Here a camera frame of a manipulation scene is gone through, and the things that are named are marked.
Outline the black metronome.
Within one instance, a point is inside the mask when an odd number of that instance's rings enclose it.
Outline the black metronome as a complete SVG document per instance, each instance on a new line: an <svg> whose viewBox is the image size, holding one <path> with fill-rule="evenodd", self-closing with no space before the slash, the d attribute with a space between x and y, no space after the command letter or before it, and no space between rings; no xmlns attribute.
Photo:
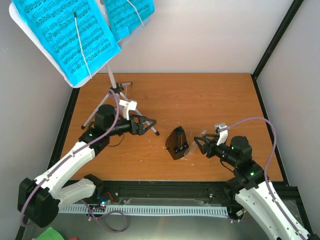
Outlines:
<svg viewBox="0 0 320 240"><path fill-rule="evenodd" d="M189 149L189 144L182 126L178 126L171 132L166 139L165 147L173 160L184 157L185 152Z"/></svg>

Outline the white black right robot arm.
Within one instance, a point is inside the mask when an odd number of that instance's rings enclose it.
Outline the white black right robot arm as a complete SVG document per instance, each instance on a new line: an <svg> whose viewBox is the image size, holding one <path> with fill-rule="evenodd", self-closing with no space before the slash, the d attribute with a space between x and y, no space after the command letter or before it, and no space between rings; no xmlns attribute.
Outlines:
<svg viewBox="0 0 320 240"><path fill-rule="evenodd" d="M218 157L233 167L234 177L227 181L226 197L241 205L263 229L270 240L318 240L293 216L276 192L267 175L252 157L252 147L245 136L234 136L226 144L225 123L215 125L215 133L194 137L200 152L207 158Z"/></svg>

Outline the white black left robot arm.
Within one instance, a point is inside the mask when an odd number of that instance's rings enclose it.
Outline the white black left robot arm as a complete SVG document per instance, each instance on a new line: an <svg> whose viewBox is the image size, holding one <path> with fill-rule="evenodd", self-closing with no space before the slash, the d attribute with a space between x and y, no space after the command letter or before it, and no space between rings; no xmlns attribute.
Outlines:
<svg viewBox="0 0 320 240"><path fill-rule="evenodd" d="M35 179L25 178L18 188L17 209L40 228L48 226L59 211L86 198L99 201L104 188L91 174L66 186L66 182L85 164L108 146L110 137L130 133L144 135L157 121L143 115L124 113L110 104L98 107L94 121L79 137L73 148L55 165Z"/></svg>

